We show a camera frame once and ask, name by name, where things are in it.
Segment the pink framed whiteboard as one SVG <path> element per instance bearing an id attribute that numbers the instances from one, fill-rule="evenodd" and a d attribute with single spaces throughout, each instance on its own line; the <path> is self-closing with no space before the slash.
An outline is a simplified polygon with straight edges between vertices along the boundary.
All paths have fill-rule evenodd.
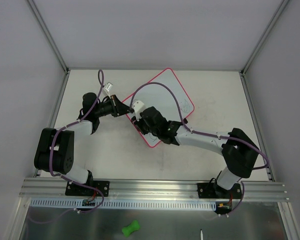
<path id="1" fill-rule="evenodd" d="M 155 107 L 168 121 L 179 122 L 179 114 L 187 118 L 195 110 L 194 103 L 171 68 L 161 71 L 123 103 L 129 105 L 136 100 L 142 101 L 147 108 Z"/>

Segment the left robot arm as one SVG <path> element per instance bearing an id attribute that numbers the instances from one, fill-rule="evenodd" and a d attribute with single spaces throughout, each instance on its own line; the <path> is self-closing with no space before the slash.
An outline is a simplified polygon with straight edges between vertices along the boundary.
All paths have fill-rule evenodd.
<path id="1" fill-rule="evenodd" d="M 83 195 L 91 194 L 95 188 L 93 175 L 91 171 L 75 164 L 75 142 L 94 134 L 101 117 L 119 117 L 133 112 L 115 94 L 106 96 L 103 100 L 99 100 L 93 92 L 84 94 L 82 108 L 75 122 L 58 129 L 46 127 L 42 130 L 34 167 L 50 173 L 53 177 L 77 183 L 77 189 Z"/>

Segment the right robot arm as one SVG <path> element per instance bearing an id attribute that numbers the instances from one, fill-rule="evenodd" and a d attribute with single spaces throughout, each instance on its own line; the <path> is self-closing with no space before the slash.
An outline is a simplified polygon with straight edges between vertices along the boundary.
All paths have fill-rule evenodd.
<path id="1" fill-rule="evenodd" d="M 143 103 L 132 105 L 132 124 L 143 135 L 152 134 L 167 145 L 192 146 L 221 155 L 225 168 L 220 172 L 210 188 L 218 198 L 228 198 L 232 187 L 241 179 L 248 179 L 258 156 L 264 153 L 239 128 L 233 128 L 226 135 L 193 130 L 181 121 L 166 120 L 155 107 L 145 107 Z"/>

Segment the green eraser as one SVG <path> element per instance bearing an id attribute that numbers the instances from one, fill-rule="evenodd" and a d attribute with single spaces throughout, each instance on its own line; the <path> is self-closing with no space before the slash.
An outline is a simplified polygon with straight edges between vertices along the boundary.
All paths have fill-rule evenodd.
<path id="1" fill-rule="evenodd" d="M 124 226 L 121 231 L 123 235 L 128 238 L 132 233 L 140 229 L 140 224 L 137 220 L 133 220 L 129 225 Z"/>

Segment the white marker pen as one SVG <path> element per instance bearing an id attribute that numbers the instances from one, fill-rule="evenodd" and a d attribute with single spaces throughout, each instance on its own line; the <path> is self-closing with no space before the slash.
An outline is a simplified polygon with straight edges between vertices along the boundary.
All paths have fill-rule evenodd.
<path id="1" fill-rule="evenodd" d="M 204 234 L 203 234 L 203 230 L 201 229 L 200 230 L 200 240 L 203 240 L 204 239 Z"/>

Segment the aluminium front rail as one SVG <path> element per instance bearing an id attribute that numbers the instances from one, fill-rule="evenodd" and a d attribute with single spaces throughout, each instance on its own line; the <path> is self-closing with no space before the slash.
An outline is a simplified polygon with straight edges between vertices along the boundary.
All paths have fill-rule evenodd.
<path id="1" fill-rule="evenodd" d="M 163 200 L 186 201 L 208 200 L 217 201 L 219 198 L 207 193 L 206 187 L 198 187 L 195 180 L 133 180 L 106 179 L 106 185 L 100 185 L 107 199 L 114 200 Z M 65 198 L 66 192 L 73 190 L 74 183 L 67 183 L 57 177 L 28 177 L 25 178 L 20 197 L 28 198 Z M 289 202 L 290 196 L 281 182 L 273 181 L 243 181 L 234 193 L 228 193 L 224 199 L 239 200 L 243 197 L 248 202 Z"/>

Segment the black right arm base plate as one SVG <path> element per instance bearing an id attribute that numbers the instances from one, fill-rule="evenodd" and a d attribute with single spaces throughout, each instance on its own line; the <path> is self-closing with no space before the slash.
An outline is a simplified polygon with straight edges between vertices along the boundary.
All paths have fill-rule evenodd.
<path id="1" fill-rule="evenodd" d="M 235 183 L 230 190 L 218 186 L 214 182 L 197 183 L 197 194 L 200 199 L 240 199 L 242 188 L 239 183 Z"/>

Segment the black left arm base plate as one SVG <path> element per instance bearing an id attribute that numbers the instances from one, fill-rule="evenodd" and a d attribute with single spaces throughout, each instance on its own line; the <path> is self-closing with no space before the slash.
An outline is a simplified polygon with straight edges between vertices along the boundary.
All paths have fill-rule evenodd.
<path id="1" fill-rule="evenodd" d="M 78 184 L 69 182 L 65 188 L 65 195 L 72 197 L 92 197 L 98 189 L 104 197 L 109 196 L 110 182 L 105 180 L 93 180 L 91 187 L 83 187 Z"/>

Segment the left aluminium frame post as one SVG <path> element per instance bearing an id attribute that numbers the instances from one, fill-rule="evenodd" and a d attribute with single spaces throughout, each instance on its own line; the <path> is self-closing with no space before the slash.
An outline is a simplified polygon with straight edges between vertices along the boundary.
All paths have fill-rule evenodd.
<path id="1" fill-rule="evenodd" d="M 51 48 L 54 56 L 56 57 L 61 69 L 67 74 L 69 72 L 69 67 L 66 64 L 66 61 L 64 60 L 52 34 L 49 30 L 46 21 L 44 20 L 41 11 L 39 10 L 37 3 L 35 0 L 25 0 L 27 3 L 31 13 L 33 14 L 41 32 L 43 33 L 46 41 L 48 42 L 49 47 Z"/>

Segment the aluminium frame post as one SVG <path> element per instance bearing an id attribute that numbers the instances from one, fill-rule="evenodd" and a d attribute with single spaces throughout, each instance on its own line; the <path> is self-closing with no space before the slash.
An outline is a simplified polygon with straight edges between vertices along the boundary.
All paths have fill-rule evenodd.
<path id="1" fill-rule="evenodd" d="M 270 34 L 272 33 L 272 30 L 280 20 L 281 16 L 283 15 L 284 11 L 286 10 L 287 6 L 289 5 L 291 1 L 290 0 L 281 0 L 278 7 L 276 8 L 274 14 L 272 15 L 271 19 L 267 23 L 264 31 L 262 32 L 259 40 L 257 41 L 255 47 L 253 48 L 251 54 L 249 55 L 246 63 L 244 64 L 243 68 L 241 69 L 240 73 L 242 76 L 244 76 L 252 63 L 254 62 L 255 58 L 259 54 L 259 52 L 262 50 L 262 47 L 266 43 L 266 40 L 269 38 Z"/>
<path id="2" fill-rule="evenodd" d="M 67 74 L 69 72 L 69 67 L 66 64 L 66 61 L 64 60 L 52 34 L 49 30 L 46 21 L 44 20 L 41 11 L 39 10 L 37 3 L 35 0 L 25 0 L 27 3 L 31 13 L 33 14 L 41 32 L 43 33 L 46 41 L 48 42 L 49 47 L 51 48 L 54 56 L 56 57 L 61 69 Z"/>

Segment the right aluminium frame post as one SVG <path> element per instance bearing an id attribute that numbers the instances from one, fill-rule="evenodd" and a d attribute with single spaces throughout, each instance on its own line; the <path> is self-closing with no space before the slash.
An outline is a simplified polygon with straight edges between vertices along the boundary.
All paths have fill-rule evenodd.
<path id="1" fill-rule="evenodd" d="M 259 52 L 262 50 L 262 47 L 266 43 L 266 40 L 269 38 L 270 34 L 272 33 L 272 30 L 280 20 L 281 16 L 283 15 L 284 11 L 286 10 L 287 6 L 289 5 L 291 1 L 290 0 L 281 0 L 278 7 L 276 8 L 274 14 L 272 15 L 271 19 L 267 23 L 264 31 L 262 32 L 259 40 L 257 41 L 255 47 L 253 48 L 251 54 L 249 55 L 246 63 L 244 64 L 243 68 L 241 69 L 240 73 L 242 76 L 244 76 L 252 63 L 254 62 L 255 58 L 259 54 Z"/>

